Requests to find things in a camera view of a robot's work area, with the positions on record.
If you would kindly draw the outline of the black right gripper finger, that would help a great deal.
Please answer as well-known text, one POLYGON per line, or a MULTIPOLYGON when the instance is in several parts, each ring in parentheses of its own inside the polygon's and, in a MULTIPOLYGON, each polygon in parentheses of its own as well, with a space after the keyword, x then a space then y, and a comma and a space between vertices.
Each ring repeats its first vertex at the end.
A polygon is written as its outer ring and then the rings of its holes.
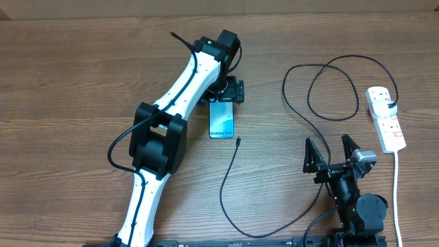
POLYGON ((351 158, 353 152, 360 147, 354 142, 348 134, 342 135, 342 143, 344 148, 345 159, 348 160, 351 158))
POLYGON ((304 173, 316 173, 325 165, 326 161, 319 149, 310 138, 307 138, 305 140, 305 159, 302 171, 304 173))

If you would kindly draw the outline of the Samsung Galaxy smartphone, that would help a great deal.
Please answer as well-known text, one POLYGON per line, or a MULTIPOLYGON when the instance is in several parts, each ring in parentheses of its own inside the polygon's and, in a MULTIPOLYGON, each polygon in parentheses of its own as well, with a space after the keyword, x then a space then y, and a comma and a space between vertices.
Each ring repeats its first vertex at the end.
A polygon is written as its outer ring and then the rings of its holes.
POLYGON ((232 102, 209 103, 209 137, 231 139, 235 136, 234 108, 232 102))

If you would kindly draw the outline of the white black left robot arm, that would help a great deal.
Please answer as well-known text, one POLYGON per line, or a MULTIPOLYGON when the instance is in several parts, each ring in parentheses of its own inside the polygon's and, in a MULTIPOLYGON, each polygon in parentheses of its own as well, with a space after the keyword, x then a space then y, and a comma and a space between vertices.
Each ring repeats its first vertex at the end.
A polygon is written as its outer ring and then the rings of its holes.
POLYGON ((153 104, 141 103, 131 128, 110 145, 131 136, 129 155, 134 185, 125 222, 109 246, 149 246, 154 220, 166 182, 186 153, 188 118, 198 104, 208 104, 210 136, 231 138, 234 104, 244 102, 244 83, 231 75, 242 56, 238 36, 223 30, 215 40, 203 36, 185 44, 191 53, 174 85, 153 104))

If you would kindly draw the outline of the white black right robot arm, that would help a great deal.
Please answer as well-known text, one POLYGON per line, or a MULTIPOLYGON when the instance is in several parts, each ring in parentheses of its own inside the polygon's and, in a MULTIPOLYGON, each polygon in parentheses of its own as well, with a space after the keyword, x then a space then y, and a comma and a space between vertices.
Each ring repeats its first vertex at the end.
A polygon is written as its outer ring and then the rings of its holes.
POLYGON ((361 194, 357 184, 375 166, 377 155, 360 148, 347 134, 342 135, 342 143, 345 161, 328 164, 315 143, 310 138, 305 141, 302 170, 316 175, 315 184, 329 186, 335 206, 307 227, 302 243, 307 244, 309 231, 318 221, 336 212, 341 227, 330 229, 318 246, 386 246, 379 233, 383 231, 388 202, 377 194, 361 194))

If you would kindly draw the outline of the white charger plug adapter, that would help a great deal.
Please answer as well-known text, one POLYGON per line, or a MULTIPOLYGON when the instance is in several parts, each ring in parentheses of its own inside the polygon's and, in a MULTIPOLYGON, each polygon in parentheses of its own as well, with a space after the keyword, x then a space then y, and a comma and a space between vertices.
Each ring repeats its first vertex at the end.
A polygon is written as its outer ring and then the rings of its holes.
POLYGON ((370 114, 373 119, 380 119, 395 115, 398 111, 397 105, 392 100, 375 100, 369 105, 370 114))

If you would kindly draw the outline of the white power strip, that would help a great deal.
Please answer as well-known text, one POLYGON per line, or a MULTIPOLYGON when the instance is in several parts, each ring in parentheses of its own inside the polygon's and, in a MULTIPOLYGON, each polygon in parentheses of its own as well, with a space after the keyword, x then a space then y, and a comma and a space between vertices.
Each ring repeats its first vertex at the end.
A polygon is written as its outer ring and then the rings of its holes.
MULTIPOLYGON (((365 96, 368 102, 368 108, 370 103, 375 100, 392 100, 389 90, 382 86, 370 87, 365 92, 365 96)), ((383 153, 395 153, 406 147, 403 132, 396 114, 380 119, 372 118, 372 120, 383 153)))

